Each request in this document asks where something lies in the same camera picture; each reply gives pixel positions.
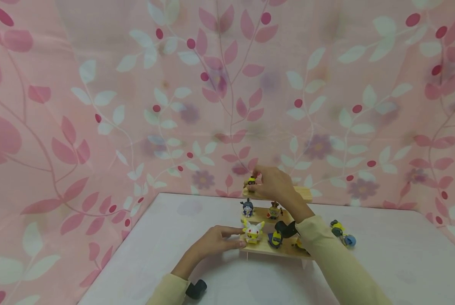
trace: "sleeve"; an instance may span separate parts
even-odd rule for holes
[[[391,305],[375,280],[331,232],[321,216],[305,219],[296,228],[302,245],[320,267],[341,305]]]
[[[190,282],[173,274],[163,276],[146,305],[182,305]]]

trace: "black object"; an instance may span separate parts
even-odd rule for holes
[[[207,290],[207,284],[203,280],[198,280],[195,285],[190,283],[185,294],[190,299],[200,299],[205,290]]]

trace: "pink floral backdrop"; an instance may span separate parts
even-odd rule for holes
[[[0,0],[0,304],[75,304],[157,193],[257,162],[455,244],[455,0]]]

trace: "wooden plank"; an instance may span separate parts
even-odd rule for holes
[[[294,189],[302,196],[305,203],[312,203],[312,193],[310,192],[310,189],[303,186],[294,186]],[[243,189],[243,197],[250,199],[271,200],[270,198],[258,195],[256,192],[250,193],[246,188]]]

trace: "tabletop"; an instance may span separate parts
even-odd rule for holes
[[[269,201],[253,200],[269,207]],[[310,205],[357,239],[351,253],[396,305],[455,305],[455,246],[414,211]],[[159,194],[79,305],[144,305],[188,247],[213,225],[241,227],[240,199]],[[185,304],[336,305],[317,264],[233,250],[199,264],[200,301]]]

